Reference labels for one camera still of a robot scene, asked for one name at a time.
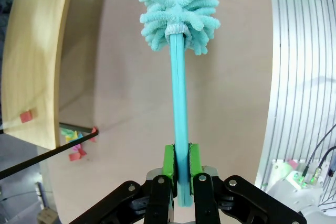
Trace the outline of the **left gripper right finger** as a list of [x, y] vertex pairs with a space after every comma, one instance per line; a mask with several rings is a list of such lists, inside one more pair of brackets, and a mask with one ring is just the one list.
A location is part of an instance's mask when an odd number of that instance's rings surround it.
[[301, 213], [238, 175], [221, 180], [216, 172], [201, 165], [198, 144], [189, 145], [189, 159], [196, 223], [220, 223], [220, 212], [240, 223], [307, 222]]

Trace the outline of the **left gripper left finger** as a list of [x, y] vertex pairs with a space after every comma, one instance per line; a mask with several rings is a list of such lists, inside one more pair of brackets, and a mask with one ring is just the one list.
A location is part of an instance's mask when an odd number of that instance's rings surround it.
[[76, 223], [169, 223], [175, 196], [175, 146], [167, 145], [163, 167], [148, 172], [144, 184], [122, 183], [77, 217]]

